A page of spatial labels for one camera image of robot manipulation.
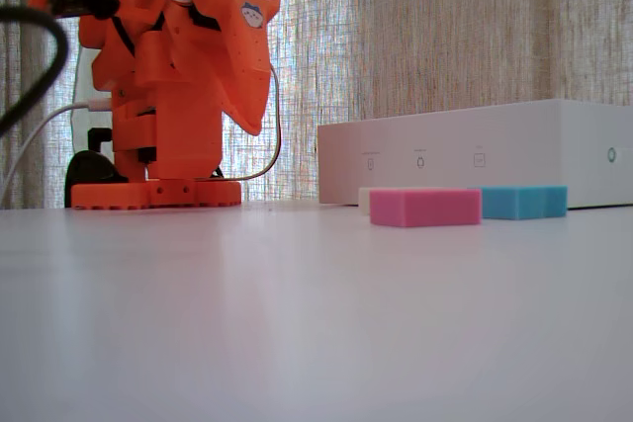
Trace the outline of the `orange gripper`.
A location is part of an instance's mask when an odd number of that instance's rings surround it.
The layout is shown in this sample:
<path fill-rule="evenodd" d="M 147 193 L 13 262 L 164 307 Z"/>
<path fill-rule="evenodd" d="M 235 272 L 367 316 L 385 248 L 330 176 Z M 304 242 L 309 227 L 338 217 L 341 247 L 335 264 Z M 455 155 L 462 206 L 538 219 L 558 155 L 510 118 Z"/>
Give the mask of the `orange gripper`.
<path fill-rule="evenodd" d="M 271 64 L 268 24 L 281 0 L 192 0 L 197 12 L 222 31 L 234 83 L 228 87 L 234 111 L 229 115 L 248 134 L 261 133 Z"/>

